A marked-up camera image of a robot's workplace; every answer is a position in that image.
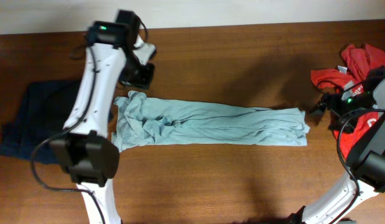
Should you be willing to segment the light teal t-shirt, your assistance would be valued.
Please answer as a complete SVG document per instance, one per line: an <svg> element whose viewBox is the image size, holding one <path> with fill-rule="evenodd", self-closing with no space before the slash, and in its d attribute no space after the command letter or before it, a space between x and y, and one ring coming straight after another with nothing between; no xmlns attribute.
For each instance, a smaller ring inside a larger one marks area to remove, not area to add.
<svg viewBox="0 0 385 224"><path fill-rule="evenodd" d="M310 130L298 108L164 100L138 91L116 97L114 104L118 118L111 140L120 151L174 144L306 146Z"/></svg>

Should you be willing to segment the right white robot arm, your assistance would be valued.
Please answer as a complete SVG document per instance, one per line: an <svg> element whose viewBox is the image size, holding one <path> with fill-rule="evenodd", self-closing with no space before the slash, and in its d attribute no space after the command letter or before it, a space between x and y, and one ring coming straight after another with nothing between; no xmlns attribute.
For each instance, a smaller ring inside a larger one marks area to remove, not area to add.
<svg viewBox="0 0 385 224"><path fill-rule="evenodd" d="M371 70L359 85L363 92L355 96L346 96L352 87L339 93L324 93L311 110L313 114L329 110L335 116L330 129L338 131L336 151L345 173L322 198L290 214L285 223L346 223L344 217L352 209L385 192L385 66ZM358 119L369 113L376 113L379 118L344 156L342 135L356 130Z"/></svg>

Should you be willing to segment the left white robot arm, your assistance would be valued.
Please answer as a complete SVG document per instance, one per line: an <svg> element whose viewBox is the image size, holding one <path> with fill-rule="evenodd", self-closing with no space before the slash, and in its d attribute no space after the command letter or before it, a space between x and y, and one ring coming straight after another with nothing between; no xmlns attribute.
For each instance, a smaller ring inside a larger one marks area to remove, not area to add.
<svg viewBox="0 0 385 224"><path fill-rule="evenodd" d="M83 78L63 133L49 141L64 173L82 194L90 223L121 223L113 179L119 149L108 140L108 118L117 84L146 90L154 76L156 47L139 36L145 25L133 11L114 22L95 21L86 33Z"/></svg>

